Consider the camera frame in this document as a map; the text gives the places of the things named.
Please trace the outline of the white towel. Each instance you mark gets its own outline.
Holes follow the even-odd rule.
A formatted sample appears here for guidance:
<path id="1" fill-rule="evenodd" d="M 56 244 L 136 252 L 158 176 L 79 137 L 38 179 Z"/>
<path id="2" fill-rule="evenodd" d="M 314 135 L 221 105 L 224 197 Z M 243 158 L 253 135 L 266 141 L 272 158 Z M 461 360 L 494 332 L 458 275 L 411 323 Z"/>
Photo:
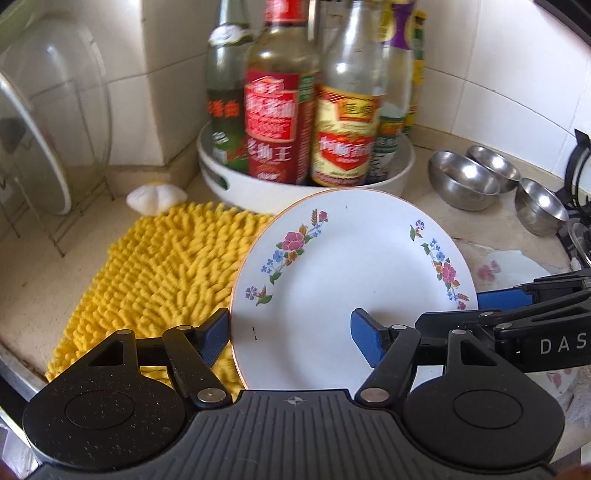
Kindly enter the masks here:
<path id="1" fill-rule="evenodd" d="M 464 240 L 457 241 L 472 274 L 472 267 L 487 254 L 497 250 Z M 559 267 L 548 263 L 538 263 L 550 275 L 573 272 L 570 266 Z M 529 377 L 557 399 L 566 414 L 568 424 L 582 428 L 590 426 L 590 367 L 583 366 L 571 370 L 557 370 L 531 373 Z"/>

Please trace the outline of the small steel bowl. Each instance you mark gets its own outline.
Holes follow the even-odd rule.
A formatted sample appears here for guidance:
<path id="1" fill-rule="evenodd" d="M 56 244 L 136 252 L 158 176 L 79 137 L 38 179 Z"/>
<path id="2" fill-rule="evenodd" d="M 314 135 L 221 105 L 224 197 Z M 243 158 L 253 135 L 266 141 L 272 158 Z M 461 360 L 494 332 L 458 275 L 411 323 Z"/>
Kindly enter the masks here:
<path id="1" fill-rule="evenodd" d="M 539 237 L 557 234 L 569 219 L 567 209 L 559 198 L 530 178 L 520 180 L 514 205 L 522 226 Z"/>

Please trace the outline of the glass pot lid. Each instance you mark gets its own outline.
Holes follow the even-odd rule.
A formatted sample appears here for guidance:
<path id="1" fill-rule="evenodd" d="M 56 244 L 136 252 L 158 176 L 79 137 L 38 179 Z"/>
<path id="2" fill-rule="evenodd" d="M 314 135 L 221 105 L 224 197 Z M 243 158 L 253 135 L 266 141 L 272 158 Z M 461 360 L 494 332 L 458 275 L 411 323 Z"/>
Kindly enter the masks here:
<path id="1" fill-rule="evenodd" d="M 1 170 L 31 204 L 65 216 L 110 160 L 111 105 L 90 31 L 46 14 L 1 55 Z"/>

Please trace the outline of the red label soy sauce bottle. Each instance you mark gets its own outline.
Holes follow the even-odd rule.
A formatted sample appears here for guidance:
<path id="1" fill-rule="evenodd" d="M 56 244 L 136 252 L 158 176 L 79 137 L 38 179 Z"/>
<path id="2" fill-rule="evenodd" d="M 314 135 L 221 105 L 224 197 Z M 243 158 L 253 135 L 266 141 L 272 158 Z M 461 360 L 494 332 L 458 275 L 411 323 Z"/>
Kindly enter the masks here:
<path id="1" fill-rule="evenodd" d="M 263 31 L 246 57 L 249 176 L 305 182 L 318 73 L 320 54 L 308 39 L 308 2 L 267 1 Z"/>

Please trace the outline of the yellow label vinegar bottle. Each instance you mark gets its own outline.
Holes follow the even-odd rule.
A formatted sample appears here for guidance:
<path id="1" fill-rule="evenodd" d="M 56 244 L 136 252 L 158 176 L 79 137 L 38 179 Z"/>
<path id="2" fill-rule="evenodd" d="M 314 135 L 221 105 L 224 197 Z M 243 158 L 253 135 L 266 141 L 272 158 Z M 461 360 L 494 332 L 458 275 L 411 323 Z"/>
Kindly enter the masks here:
<path id="1" fill-rule="evenodd" d="M 385 94 L 382 1 L 353 1 L 322 57 L 310 177 L 325 187 L 365 183 Z"/>

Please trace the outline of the white plate colourful flower rim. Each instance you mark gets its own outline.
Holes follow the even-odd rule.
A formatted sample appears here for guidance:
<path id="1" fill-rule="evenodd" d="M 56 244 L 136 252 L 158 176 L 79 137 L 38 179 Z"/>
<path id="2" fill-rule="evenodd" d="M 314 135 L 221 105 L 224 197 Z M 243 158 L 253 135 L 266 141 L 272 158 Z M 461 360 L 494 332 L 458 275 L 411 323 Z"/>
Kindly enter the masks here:
<path id="1" fill-rule="evenodd" d="M 249 389 L 356 391 L 370 365 L 354 310 L 411 326 L 477 306 L 463 255 L 429 215 L 386 193 L 332 190 L 291 205 L 253 242 L 230 301 L 232 353 Z"/>

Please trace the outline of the dark bottle yellow label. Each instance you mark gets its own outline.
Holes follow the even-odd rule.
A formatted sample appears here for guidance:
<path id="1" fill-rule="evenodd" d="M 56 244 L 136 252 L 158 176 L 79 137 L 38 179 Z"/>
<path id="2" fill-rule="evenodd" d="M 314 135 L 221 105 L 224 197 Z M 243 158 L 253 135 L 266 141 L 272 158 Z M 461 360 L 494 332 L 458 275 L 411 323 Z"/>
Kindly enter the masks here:
<path id="1" fill-rule="evenodd" d="M 412 91 L 409 111 L 407 113 L 404 133 L 408 134 L 416 123 L 417 110 L 422 94 L 422 87 L 425 79 L 425 35 L 424 25 L 427 20 L 427 14 L 422 10 L 416 10 L 413 16 L 414 20 L 414 70 L 412 79 Z"/>

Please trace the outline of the green glass bottle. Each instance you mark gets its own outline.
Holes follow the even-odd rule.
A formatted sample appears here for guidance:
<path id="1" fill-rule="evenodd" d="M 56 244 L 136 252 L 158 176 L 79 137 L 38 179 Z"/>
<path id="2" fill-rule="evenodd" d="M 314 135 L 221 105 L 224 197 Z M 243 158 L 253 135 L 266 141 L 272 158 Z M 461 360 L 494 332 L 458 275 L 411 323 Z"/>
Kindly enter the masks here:
<path id="1" fill-rule="evenodd" d="M 245 2 L 221 1 L 208 38 L 205 85 L 211 116 L 214 158 L 245 174 L 249 153 L 245 135 L 246 53 L 254 40 Z"/>

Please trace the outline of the black gas stove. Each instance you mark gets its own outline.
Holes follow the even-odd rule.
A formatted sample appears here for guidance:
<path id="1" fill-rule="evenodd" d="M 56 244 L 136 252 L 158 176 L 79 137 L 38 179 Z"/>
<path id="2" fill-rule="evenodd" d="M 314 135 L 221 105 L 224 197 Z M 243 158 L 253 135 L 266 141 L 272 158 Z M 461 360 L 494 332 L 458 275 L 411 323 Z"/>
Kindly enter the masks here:
<path id="1" fill-rule="evenodd" d="M 567 222 L 559 229 L 557 238 L 565 250 L 573 270 L 590 267 L 590 194 L 582 189 L 582 178 L 590 171 L 590 138 L 575 130 L 576 146 L 570 153 L 565 169 L 564 184 L 556 192 L 567 210 Z"/>

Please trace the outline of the white garlic bulb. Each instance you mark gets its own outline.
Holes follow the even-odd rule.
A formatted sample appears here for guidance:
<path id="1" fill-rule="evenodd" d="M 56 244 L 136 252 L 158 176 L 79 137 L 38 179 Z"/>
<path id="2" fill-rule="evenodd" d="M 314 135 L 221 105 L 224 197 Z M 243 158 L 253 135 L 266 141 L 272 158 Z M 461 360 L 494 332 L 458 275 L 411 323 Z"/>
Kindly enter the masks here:
<path id="1" fill-rule="evenodd" d="M 186 192 L 175 185 L 149 183 L 130 192 L 126 204 L 142 216 L 157 216 L 186 200 Z"/>

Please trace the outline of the yellow chenille mat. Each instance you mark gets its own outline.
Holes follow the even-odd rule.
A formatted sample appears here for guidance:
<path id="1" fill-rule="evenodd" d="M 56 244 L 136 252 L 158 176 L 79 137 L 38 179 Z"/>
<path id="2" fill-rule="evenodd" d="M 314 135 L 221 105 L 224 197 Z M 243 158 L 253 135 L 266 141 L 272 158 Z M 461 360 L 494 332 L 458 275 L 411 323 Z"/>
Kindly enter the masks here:
<path id="1" fill-rule="evenodd" d="M 110 246 L 54 349 L 46 379 L 117 330 L 159 337 L 178 325 L 199 326 L 228 307 L 238 269 L 271 218 L 212 202 L 141 217 Z"/>

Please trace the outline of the white plate red flower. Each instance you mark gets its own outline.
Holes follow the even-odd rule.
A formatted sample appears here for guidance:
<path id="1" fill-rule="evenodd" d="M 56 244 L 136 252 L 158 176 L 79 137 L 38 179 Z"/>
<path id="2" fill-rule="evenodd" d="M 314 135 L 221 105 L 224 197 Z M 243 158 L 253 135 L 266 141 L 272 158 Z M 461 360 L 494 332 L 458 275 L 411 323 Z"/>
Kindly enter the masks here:
<path id="1" fill-rule="evenodd" d="M 521 251 L 494 251 L 472 267 L 478 293 L 509 289 L 530 283 L 550 273 Z"/>

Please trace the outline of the large steel bowl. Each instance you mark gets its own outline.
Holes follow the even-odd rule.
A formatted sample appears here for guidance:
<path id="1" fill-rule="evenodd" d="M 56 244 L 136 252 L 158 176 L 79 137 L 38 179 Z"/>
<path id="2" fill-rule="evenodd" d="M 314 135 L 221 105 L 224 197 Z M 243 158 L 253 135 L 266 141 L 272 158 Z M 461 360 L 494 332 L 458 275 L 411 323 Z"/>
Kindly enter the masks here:
<path id="1" fill-rule="evenodd" d="M 500 195 L 499 182 L 488 169 L 452 151 L 437 151 L 430 158 L 428 176 L 441 199 L 456 209 L 483 211 Z"/>

